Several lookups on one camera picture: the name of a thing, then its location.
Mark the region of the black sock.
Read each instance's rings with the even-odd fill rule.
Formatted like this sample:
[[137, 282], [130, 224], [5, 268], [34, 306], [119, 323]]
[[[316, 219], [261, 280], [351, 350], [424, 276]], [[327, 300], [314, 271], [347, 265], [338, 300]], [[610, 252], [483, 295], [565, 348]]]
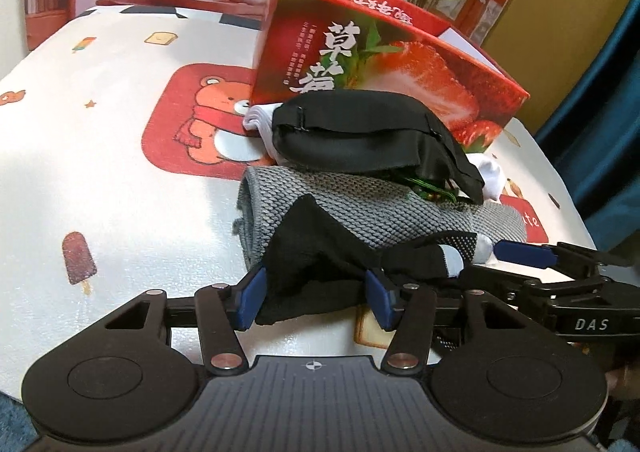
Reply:
[[399, 287], [442, 284], [474, 261], [477, 243], [476, 233], [445, 231], [375, 250], [305, 195], [288, 209], [262, 256], [267, 289], [256, 323], [363, 305], [368, 273]]

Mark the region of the black eye mask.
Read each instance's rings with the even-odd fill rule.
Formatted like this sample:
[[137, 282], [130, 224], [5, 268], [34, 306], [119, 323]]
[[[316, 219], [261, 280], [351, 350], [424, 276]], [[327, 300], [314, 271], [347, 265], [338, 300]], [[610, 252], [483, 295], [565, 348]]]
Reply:
[[300, 94], [273, 112], [272, 143], [312, 171], [451, 181], [474, 204], [484, 180], [434, 112], [405, 94], [334, 90]]

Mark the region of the green zongzi pouch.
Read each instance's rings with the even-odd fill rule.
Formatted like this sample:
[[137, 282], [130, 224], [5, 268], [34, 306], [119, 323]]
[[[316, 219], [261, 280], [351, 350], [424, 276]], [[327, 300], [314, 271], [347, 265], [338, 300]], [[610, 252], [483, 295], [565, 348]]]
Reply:
[[459, 190], [457, 187], [451, 187], [448, 183], [442, 186], [433, 184], [416, 178], [405, 178], [407, 185], [427, 201], [444, 201], [445, 203], [455, 204], [459, 201]]

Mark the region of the blue curtain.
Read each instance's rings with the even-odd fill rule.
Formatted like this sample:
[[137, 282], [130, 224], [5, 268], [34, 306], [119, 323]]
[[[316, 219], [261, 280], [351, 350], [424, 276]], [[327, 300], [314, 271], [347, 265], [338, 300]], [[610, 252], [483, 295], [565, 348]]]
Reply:
[[639, 0], [535, 139], [600, 250], [639, 230]]

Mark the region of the grey knitted cloth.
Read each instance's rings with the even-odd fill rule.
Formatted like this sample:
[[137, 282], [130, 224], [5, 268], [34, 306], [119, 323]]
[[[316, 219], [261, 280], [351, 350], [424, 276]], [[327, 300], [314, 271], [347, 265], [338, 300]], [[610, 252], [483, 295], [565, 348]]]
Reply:
[[236, 203], [240, 216], [233, 224], [248, 265], [260, 259], [288, 209], [304, 195], [312, 196], [374, 249], [445, 231], [477, 233], [493, 243], [526, 241], [520, 213], [494, 201], [481, 205], [434, 203], [407, 186], [360, 175], [301, 172], [283, 166], [249, 167], [240, 182]]

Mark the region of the red strawberry cardboard box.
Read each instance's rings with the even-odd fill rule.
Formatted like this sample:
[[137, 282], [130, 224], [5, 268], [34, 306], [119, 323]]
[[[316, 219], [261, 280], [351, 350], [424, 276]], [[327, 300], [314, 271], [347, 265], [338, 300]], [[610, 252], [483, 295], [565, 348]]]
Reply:
[[409, 95], [469, 152], [528, 99], [449, 22], [404, 0], [268, 0], [250, 104], [338, 89]]

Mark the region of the white tied cloth roll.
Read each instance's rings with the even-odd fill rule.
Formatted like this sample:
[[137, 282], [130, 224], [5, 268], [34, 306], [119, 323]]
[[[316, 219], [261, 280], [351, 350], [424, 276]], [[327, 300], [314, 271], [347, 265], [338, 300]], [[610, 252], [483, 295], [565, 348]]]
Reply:
[[[259, 134], [266, 153], [277, 165], [288, 166], [290, 162], [277, 151], [272, 139], [272, 115], [280, 106], [281, 103], [250, 106], [242, 119], [242, 125], [248, 132]], [[484, 180], [483, 197], [498, 201], [506, 187], [506, 174], [500, 168], [497, 159], [484, 153], [467, 153], [466, 157], [477, 167]]]

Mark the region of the cartoon bear table mat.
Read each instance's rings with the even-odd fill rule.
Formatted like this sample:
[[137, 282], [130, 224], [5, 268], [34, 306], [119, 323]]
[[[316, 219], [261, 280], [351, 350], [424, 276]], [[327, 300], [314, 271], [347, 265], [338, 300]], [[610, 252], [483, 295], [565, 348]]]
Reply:
[[[246, 264], [233, 224], [258, 138], [225, 135], [202, 165], [176, 139], [206, 86], [252, 79], [256, 20], [186, 8], [90, 8], [1, 82], [1, 389], [152, 288], [186, 297]], [[527, 242], [590, 246], [566, 187], [518, 121], [486, 155], [494, 201]]]

